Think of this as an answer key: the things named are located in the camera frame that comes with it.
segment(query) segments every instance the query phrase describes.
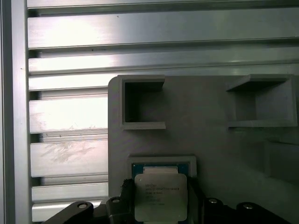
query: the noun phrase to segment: aluminum panel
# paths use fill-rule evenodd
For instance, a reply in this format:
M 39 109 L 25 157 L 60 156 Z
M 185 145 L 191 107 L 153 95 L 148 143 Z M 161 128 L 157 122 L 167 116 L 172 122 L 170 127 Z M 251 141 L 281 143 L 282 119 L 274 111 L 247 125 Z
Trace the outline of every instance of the aluminum panel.
M 81 183 L 103 183 L 108 182 L 108 175 L 84 175 L 84 176 L 58 176 L 45 177 L 41 179 L 43 186 L 59 184 L 81 184 Z
M 28 18 L 28 47 L 297 38 L 298 14 L 272 8 L 36 17 Z
M 30 132 L 107 129 L 107 97 L 30 101 Z
M 33 143 L 32 177 L 108 173 L 107 140 Z
M 65 6 L 101 6 L 121 4 L 150 4 L 150 3 L 184 3 L 201 2 L 198 0 L 27 0 L 28 8 L 37 7 L 65 7 Z
M 299 47 L 296 46 L 245 45 L 229 48 L 222 46 L 220 49 L 203 48 L 170 52 L 31 58 L 29 59 L 29 73 L 40 75 L 109 70 L 293 63 L 299 61 L 298 52 Z M 101 83 L 108 84 L 110 77 L 99 75 L 98 79 L 101 79 Z
M 28 119 L 27 5 L 11 0 L 15 224 L 32 223 Z
M 42 186 L 32 188 L 34 203 L 83 201 L 108 197 L 108 183 Z
M 87 200 L 96 208 L 101 200 Z M 73 202 L 35 203 L 32 206 L 32 222 L 43 222 L 60 212 Z
M 29 78 L 29 89 L 31 91 L 42 91 L 51 89 L 66 88 L 92 88 L 107 86 L 109 81 L 117 75 L 172 75 L 172 76 L 221 76 L 221 75 L 248 75 L 248 74 L 298 74 L 299 63 L 295 64 L 264 64 L 264 65 L 244 65 L 244 66 L 221 66 L 202 68 L 178 68 L 178 69 L 151 69 L 135 71 L 116 71 L 110 73 L 86 73 L 71 75 L 42 75 L 31 76 Z

